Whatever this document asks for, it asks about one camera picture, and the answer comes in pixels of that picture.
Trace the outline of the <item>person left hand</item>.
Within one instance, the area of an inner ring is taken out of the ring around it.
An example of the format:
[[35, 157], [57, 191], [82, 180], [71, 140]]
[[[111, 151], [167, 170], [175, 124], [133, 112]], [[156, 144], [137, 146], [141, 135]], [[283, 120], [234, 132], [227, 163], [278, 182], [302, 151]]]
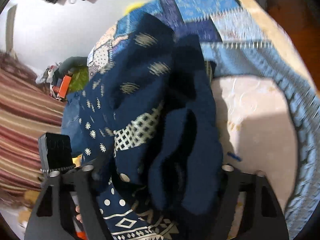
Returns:
[[79, 205], [75, 207], [75, 211], [76, 211], [76, 220], [79, 221], [80, 223], [83, 223]]

